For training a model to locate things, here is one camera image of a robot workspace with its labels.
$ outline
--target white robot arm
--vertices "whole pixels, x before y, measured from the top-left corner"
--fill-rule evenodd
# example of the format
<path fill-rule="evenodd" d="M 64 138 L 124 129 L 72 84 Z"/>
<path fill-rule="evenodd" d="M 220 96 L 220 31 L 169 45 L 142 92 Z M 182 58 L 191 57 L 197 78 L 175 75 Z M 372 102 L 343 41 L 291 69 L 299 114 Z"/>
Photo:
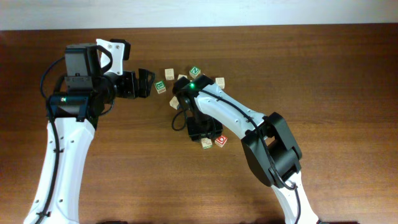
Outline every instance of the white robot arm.
<path fill-rule="evenodd" d="M 174 85 L 173 92 L 183 111 L 191 110 L 193 113 L 192 117 L 186 118 L 188 133 L 193 141 L 211 135 L 215 138 L 222 132 L 222 128 L 218 128 L 219 123 L 225 125 L 241 139 L 249 167 L 254 175 L 274 190 L 284 211 L 285 222 L 287 224 L 319 222 L 303 189 L 299 164 L 302 156 L 300 148 L 280 115 L 274 113 L 267 117 L 243 106 L 204 75 L 192 82 L 185 78 L 179 79 Z M 264 148 L 257 129 L 262 133 L 264 140 L 267 136 L 275 136 L 275 141 Z M 267 157 L 266 150 L 269 150 L 271 160 Z M 295 189 L 289 190 L 278 182 L 271 162 L 275 164 L 278 175 L 281 175 L 285 184 L 295 186 Z"/>
<path fill-rule="evenodd" d="M 102 51 L 101 61 L 97 50 Z M 125 40 L 97 44 L 69 45 L 65 49 L 67 76 L 60 77 L 54 93 L 46 97 L 48 140 L 47 151 L 36 196 L 25 224 L 77 224 L 81 178 L 86 155 L 97 127 L 98 118 L 105 115 L 104 104 L 114 105 L 115 97 L 146 98 L 155 75 L 139 69 L 123 70 L 123 60 L 129 58 L 130 45 Z M 65 80 L 67 92 L 60 91 Z"/>

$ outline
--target wooden block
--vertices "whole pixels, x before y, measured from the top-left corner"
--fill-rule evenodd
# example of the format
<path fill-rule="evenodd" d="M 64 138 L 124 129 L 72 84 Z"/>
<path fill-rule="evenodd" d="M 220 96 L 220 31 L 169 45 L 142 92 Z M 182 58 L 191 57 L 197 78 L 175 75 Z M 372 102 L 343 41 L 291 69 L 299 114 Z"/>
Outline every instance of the wooden block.
<path fill-rule="evenodd" d="M 216 78 L 216 84 L 221 88 L 225 88 L 225 81 L 224 78 Z"/>
<path fill-rule="evenodd" d="M 189 75 L 192 78 L 196 78 L 198 75 L 200 75 L 200 68 L 194 66 L 191 68 L 191 70 L 189 71 Z"/>
<path fill-rule="evenodd" d="M 176 96 L 174 96 L 172 98 L 172 100 L 170 100 L 170 106 L 176 110 L 178 110 L 180 108 L 180 103 L 178 102 L 178 99 Z"/>
<path fill-rule="evenodd" d="M 201 143 L 201 147 L 203 149 L 208 149 L 213 146 L 213 143 L 211 143 L 211 139 L 208 139 L 208 138 L 201 139 L 200 143 Z"/>
<path fill-rule="evenodd" d="M 177 80 L 179 80 L 179 79 L 182 78 L 182 77 L 188 78 L 186 75 L 178 75 Z"/>
<path fill-rule="evenodd" d="M 174 69 L 168 68 L 164 70 L 166 80 L 174 80 Z"/>
<path fill-rule="evenodd" d="M 160 82 L 155 83 L 156 91 L 157 93 L 163 93 L 166 92 L 166 86 L 164 85 L 163 80 Z"/>
<path fill-rule="evenodd" d="M 220 137 L 218 137 L 218 138 L 214 141 L 214 143 L 215 143 L 217 146 L 219 146 L 219 147 L 223 147 L 223 146 L 225 145 L 225 143 L 226 143 L 227 140 L 228 140 L 227 137 L 225 137 L 225 136 L 220 136 Z"/>

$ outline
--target wood grain surface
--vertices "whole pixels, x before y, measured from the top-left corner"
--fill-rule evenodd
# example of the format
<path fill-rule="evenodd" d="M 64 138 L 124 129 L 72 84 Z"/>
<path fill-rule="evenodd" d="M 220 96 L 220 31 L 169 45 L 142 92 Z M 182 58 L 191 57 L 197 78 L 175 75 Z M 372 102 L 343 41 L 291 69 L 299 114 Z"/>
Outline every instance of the wood grain surface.
<path fill-rule="evenodd" d="M 47 130 L 42 72 L 72 43 L 127 39 L 125 70 L 225 77 L 225 92 L 288 122 L 303 184 L 325 221 L 398 223 L 398 24 L 0 32 L 0 222 L 33 202 Z M 50 93 L 65 70 L 45 82 Z M 175 132 L 167 92 L 117 99 L 98 123 L 80 191 L 81 223 L 279 223 L 282 209 L 249 170 L 240 140 L 203 150 Z"/>

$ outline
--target white wall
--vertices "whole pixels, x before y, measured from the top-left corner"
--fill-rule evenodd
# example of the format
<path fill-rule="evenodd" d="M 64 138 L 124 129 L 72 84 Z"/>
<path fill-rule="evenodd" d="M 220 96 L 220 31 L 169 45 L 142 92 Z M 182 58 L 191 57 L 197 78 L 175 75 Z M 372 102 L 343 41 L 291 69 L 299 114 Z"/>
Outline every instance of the white wall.
<path fill-rule="evenodd" d="M 398 0 L 1 0 L 0 29 L 398 22 Z"/>

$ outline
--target toy block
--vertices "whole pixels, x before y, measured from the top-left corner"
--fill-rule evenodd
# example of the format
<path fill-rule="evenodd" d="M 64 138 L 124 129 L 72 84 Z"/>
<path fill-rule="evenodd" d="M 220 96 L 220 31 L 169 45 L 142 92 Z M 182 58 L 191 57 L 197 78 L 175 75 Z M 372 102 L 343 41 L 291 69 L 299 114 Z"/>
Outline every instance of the toy block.
<path fill-rule="evenodd" d="M 217 146 L 219 146 L 219 147 L 223 147 L 223 146 L 225 145 L 225 143 L 226 143 L 227 140 L 228 140 L 227 137 L 225 137 L 225 136 L 220 136 L 220 137 L 218 137 L 218 138 L 214 141 L 214 143 L 215 143 Z"/>
<path fill-rule="evenodd" d="M 221 88 L 225 88 L 225 81 L 224 78 L 216 78 L 216 84 Z"/>
<path fill-rule="evenodd" d="M 189 75 L 192 78 L 196 78 L 198 75 L 200 75 L 200 68 L 194 66 L 191 68 L 191 70 L 189 71 Z"/>
<path fill-rule="evenodd" d="M 155 83 L 156 91 L 157 93 L 163 93 L 166 92 L 166 86 L 164 85 L 163 81 Z"/>
<path fill-rule="evenodd" d="M 179 79 L 182 78 L 182 77 L 188 78 L 186 75 L 178 75 L 177 80 L 179 80 Z"/>
<path fill-rule="evenodd" d="M 170 106 L 176 110 L 178 110 L 180 108 L 180 103 L 178 102 L 178 99 L 176 96 L 174 96 L 172 98 L 172 100 L 170 100 Z"/>
<path fill-rule="evenodd" d="M 213 144 L 211 143 L 211 139 L 208 138 L 201 139 L 200 143 L 203 149 L 208 149 L 213 146 Z"/>
<path fill-rule="evenodd" d="M 174 69 L 168 68 L 164 70 L 166 80 L 174 80 Z"/>

